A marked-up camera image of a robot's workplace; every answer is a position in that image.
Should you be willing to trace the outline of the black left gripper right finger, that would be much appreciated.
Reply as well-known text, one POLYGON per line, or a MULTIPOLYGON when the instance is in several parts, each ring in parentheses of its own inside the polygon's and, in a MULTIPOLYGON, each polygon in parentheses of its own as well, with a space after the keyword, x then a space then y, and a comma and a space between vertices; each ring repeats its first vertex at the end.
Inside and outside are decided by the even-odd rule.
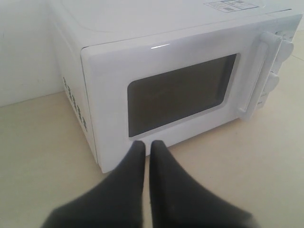
POLYGON ((175 160, 165 143, 151 144, 149 187, 155 228, 254 228, 253 215, 213 194, 175 160))

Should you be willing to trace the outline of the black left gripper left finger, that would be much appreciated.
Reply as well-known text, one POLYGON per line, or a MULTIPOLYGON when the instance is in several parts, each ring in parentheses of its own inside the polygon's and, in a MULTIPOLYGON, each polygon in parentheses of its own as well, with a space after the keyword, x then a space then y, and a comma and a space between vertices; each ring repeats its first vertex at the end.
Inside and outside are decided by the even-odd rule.
POLYGON ((98 185, 54 209, 46 228, 141 228, 145 144, 132 143, 119 165, 98 185))

